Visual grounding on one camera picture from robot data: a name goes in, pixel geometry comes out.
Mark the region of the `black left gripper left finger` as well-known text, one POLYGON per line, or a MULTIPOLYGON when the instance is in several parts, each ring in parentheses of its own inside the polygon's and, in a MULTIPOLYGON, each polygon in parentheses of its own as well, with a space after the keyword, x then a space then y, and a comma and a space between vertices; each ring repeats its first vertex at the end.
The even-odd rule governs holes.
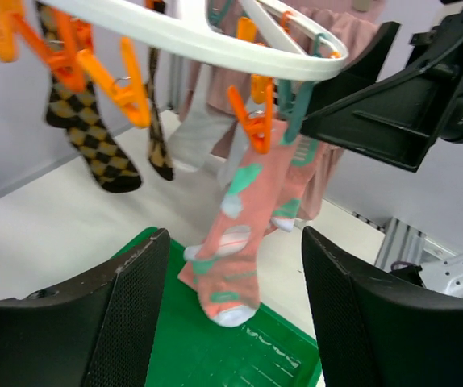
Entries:
POLYGON ((0 300, 0 386, 142 386, 169 233, 29 296, 0 300))

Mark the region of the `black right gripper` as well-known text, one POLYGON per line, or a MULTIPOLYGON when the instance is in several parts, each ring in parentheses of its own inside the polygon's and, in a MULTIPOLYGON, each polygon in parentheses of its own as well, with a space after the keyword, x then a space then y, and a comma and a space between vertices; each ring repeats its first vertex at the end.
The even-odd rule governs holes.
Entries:
POLYGON ((337 77, 315 86, 301 133, 411 172, 438 139, 463 144, 463 2, 444 8, 386 79, 379 73, 400 26, 383 23, 337 77))

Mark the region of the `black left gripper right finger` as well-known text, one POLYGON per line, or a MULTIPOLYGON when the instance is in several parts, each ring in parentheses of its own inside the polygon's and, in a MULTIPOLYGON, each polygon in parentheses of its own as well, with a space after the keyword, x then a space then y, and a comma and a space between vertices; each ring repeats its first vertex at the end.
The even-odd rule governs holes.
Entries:
POLYGON ((302 262, 328 386, 463 386, 463 298, 386 273, 312 227, 302 262))

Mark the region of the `pink patterned sock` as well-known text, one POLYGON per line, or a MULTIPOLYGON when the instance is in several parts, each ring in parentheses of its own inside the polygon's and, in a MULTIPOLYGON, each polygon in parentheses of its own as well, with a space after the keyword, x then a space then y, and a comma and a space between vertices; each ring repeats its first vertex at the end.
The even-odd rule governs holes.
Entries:
POLYGON ((290 232, 295 221, 313 220, 344 149, 300 135, 298 146, 271 214, 271 228, 290 232))
POLYGON ((282 190, 296 143, 283 139, 287 123, 273 121, 270 150, 244 154, 203 243, 183 253, 178 278, 221 327, 238 327, 260 307, 257 251, 282 190))

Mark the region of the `brown argyle sock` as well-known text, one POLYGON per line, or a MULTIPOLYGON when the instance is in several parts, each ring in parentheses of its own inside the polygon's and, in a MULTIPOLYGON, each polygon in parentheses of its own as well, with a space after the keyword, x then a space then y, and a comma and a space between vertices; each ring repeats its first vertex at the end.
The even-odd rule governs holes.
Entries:
POLYGON ((44 121, 64 131, 94 181, 106 192, 129 193, 142 185, 140 173, 102 120, 91 81, 85 90, 74 93, 51 75, 44 121))
POLYGON ((155 76, 160 51, 150 47, 148 50, 147 91, 150 105, 151 122, 149 127, 148 161, 156 173, 166 181, 174 179, 173 161, 169 155, 161 124, 160 112, 156 104, 155 76))

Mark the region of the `white striped sock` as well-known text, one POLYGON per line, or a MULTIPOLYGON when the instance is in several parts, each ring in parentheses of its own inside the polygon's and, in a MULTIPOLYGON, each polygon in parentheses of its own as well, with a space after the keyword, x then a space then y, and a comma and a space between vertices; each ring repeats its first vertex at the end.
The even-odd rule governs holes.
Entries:
POLYGON ((175 169, 188 173, 200 170, 235 122, 231 116, 210 109, 205 93, 195 90, 185 119, 168 140, 175 169))

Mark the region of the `white round clip hanger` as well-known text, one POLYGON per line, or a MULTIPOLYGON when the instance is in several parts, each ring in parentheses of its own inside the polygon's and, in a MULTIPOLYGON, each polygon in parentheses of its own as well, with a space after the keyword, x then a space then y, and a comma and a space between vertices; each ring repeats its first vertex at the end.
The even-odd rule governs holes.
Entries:
POLYGON ((348 49, 326 28, 280 1, 242 1, 240 5, 265 38, 266 46, 212 31, 204 1, 177 2, 173 17, 129 1, 49 2, 49 6, 88 23, 209 65, 293 81, 325 81, 341 72, 348 49), (322 36, 338 57, 308 55, 274 20, 283 13, 288 13, 307 36, 322 36))

